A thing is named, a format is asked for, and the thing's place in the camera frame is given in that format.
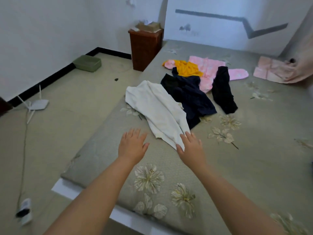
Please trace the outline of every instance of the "cable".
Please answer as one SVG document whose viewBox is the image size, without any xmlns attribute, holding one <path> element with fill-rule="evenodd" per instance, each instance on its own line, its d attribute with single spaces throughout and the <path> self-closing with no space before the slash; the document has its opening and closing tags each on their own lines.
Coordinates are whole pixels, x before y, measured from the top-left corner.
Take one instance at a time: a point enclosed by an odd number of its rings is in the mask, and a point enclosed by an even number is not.
<svg viewBox="0 0 313 235">
<path fill-rule="evenodd" d="M 28 129 L 28 124 L 27 124 L 27 116 L 28 116 L 28 112 L 29 110 L 26 110 L 26 117 L 25 117 L 25 135 L 24 135 L 24 146 L 23 146 L 23 166 L 22 166 L 22 177 L 21 177 L 21 187 L 20 187 L 20 192 L 19 192 L 19 196 L 18 196 L 18 203 L 16 206 L 16 210 L 17 212 L 19 212 L 19 208 L 20 208 L 20 202 L 21 202 L 21 196 L 22 196 L 22 192 L 23 192 L 23 186 L 24 186 L 24 174 L 25 174 L 25 158 L 26 158 L 26 138 L 27 138 L 27 129 Z"/>
</svg>

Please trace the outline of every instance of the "finger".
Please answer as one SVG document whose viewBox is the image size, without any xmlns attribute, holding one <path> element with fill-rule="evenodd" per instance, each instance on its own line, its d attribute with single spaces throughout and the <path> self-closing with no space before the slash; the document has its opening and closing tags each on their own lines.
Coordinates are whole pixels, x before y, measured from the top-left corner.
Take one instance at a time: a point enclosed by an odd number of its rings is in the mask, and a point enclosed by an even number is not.
<svg viewBox="0 0 313 235">
<path fill-rule="evenodd" d="M 148 133 L 143 133 L 142 135 L 140 135 L 139 139 L 142 143 L 146 140 L 147 135 Z"/>
<path fill-rule="evenodd" d="M 127 132 L 123 133 L 122 138 L 120 139 L 121 142 L 126 138 L 126 135 L 127 135 Z"/>
<path fill-rule="evenodd" d="M 140 129 L 138 128 L 134 131 L 133 137 L 138 138 L 139 134 L 140 134 Z"/>
<path fill-rule="evenodd" d="M 182 138 L 182 142 L 186 146 L 189 143 L 188 138 L 185 135 L 183 135 L 182 133 L 179 136 Z"/>
<path fill-rule="evenodd" d="M 131 138 L 131 137 L 133 136 L 133 133 L 134 133 L 134 129 L 131 128 L 131 129 L 129 130 L 129 132 L 127 133 L 126 138 Z"/>
<path fill-rule="evenodd" d="M 182 150 L 182 147 L 179 144 L 176 144 L 176 150 L 179 156 L 182 156 L 182 154 L 184 154 L 184 151 Z"/>
<path fill-rule="evenodd" d="M 193 139 L 197 140 L 197 137 L 196 137 L 196 135 L 194 133 L 191 133 L 191 136 L 192 136 Z"/>
<path fill-rule="evenodd" d="M 191 134 L 189 132 L 186 131 L 185 134 L 186 134 L 186 137 L 188 138 L 189 142 L 192 142 L 194 140 L 194 138 L 191 136 Z"/>
<path fill-rule="evenodd" d="M 142 146 L 142 149 L 143 149 L 143 153 L 145 154 L 146 151 L 148 150 L 148 147 L 149 147 L 150 143 L 146 142 L 143 146 Z"/>
</svg>

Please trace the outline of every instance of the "beige floor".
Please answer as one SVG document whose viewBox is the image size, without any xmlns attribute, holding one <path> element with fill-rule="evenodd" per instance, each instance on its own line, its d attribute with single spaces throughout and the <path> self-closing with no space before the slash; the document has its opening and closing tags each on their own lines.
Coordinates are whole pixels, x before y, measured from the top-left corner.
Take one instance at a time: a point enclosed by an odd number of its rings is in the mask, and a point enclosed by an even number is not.
<svg viewBox="0 0 313 235">
<path fill-rule="evenodd" d="M 21 182 L 26 110 L 20 105 L 0 118 L 1 234 L 42 234 L 65 209 L 70 200 L 51 188 L 141 73 L 132 69 L 131 60 L 105 54 L 97 57 L 102 67 L 95 73 L 75 69 L 42 91 L 43 99 L 50 103 L 34 114 L 26 139 L 22 199 L 32 199 L 34 219 L 25 227 L 14 214 Z M 110 220 L 104 234 L 139 233 Z"/>
</svg>

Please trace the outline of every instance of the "yellow garment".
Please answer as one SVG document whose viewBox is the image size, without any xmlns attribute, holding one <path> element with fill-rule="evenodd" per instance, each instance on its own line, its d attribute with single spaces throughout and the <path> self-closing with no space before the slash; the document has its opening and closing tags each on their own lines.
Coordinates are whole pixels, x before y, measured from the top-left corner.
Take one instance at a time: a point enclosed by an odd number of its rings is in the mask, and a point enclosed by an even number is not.
<svg viewBox="0 0 313 235">
<path fill-rule="evenodd" d="M 203 72 L 200 72 L 198 66 L 192 62 L 186 62 L 183 60 L 174 60 L 177 67 L 178 75 L 182 77 L 199 76 L 202 77 Z"/>
</svg>

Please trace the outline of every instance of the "white router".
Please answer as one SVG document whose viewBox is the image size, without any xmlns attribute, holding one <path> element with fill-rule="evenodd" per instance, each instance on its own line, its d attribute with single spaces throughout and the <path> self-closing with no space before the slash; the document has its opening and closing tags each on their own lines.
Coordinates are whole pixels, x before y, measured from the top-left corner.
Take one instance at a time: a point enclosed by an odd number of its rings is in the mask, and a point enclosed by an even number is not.
<svg viewBox="0 0 313 235">
<path fill-rule="evenodd" d="M 30 102 L 29 105 L 27 105 L 18 95 L 18 98 L 23 102 L 23 104 L 26 106 L 29 112 L 32 111 L 30 117 L 27 120 L 27 124 L 30 122 L 31 118 L 33 117 L 33 114 L 36 110 L 44 110 L 47 105 L 49 104 L 49 100 L 43 100 L 41 99 L 41 86 L 39 85 L 39 100 L 36 100 L 34 102 Z"/>
</svg>

